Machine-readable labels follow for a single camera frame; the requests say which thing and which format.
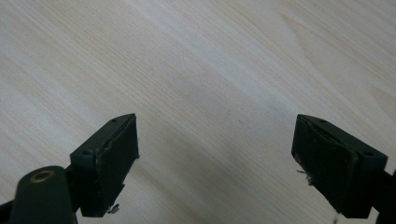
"wood grain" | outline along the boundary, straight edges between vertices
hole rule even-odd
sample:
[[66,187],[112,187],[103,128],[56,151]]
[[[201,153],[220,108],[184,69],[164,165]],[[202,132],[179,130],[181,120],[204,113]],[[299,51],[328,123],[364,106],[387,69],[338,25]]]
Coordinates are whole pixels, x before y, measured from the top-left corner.
[[1,1],[0,203],[136,113],[120,211],[79,223],[332,223],[290,155],[295,118],[327,119],[393,172],[395,74],[391,0]]

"wooden table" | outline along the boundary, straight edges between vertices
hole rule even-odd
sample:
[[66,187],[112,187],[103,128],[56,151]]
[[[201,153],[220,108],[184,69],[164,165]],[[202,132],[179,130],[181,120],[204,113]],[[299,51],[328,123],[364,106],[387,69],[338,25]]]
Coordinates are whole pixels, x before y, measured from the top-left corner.
[[[396,5],[1,1],[0,203],[136,113],[120,211],[79,223],[332,223],[290,155],[297,114],[396,168]],[[339,223],[375,223],[338,217]]]

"black plastic part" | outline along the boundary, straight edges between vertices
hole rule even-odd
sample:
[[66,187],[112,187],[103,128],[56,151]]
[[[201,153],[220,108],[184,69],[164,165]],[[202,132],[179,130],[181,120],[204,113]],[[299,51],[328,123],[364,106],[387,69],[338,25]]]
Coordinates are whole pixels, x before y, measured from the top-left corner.
[[64,168],[48,166],[24,176],[18,183],[8,223],[77,223]]
[[345,217],[367,218],[388,157],[330,122],[299,115],[291,154]]
[[84,217],[105,215],[138,158],[134,114],[112,119],[70,155],[72,174],[69,179],[74,179],[78,187],[79,206]]
[[80,198],[81,198],[82,187],[81,184],[78,184],[77,180],[74,178],[71,165],[69,165],[65,169],[65,174],[66,174],[67,185],[69,187],[69,193],[71,198],[70,200],[72,203],[73,212],[76,213],[81,204]]
[[396,172],[392,175],[384,172],[380,188],[374,203],[379,212],[376,224],[396,223]]
[[3,203],[2,205],[0,205],[0,224],[8,223],[13,203],[14,201],[10,201],[8,203]]

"black mount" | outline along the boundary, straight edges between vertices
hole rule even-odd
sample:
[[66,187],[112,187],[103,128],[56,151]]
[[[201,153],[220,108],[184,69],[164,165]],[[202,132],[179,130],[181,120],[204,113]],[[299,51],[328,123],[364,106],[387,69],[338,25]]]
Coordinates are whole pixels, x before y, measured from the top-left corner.
[[327,120],[299,115],[291,155],[338,213],[367,218],[374,207],[377,224],[396,223],[396,173],[384,171],[380,151]]
[[47,166],[24,176],[14,201],[0,205],[0,224],[77,223],[103,217],[122,191],[139,158],[136,116],[110,120],[71,155],[66,168]]

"light wood surface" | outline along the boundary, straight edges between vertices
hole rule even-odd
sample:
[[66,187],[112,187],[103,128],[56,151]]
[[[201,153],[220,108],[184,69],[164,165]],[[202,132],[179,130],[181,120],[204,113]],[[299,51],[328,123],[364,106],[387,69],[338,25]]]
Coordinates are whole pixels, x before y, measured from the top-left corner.
[[327,119],[396,169],[396,4],[1,1],[0,106],[0,203],[136,113],[120,211],[79,223],[332,223],[296,172],[295,119]]

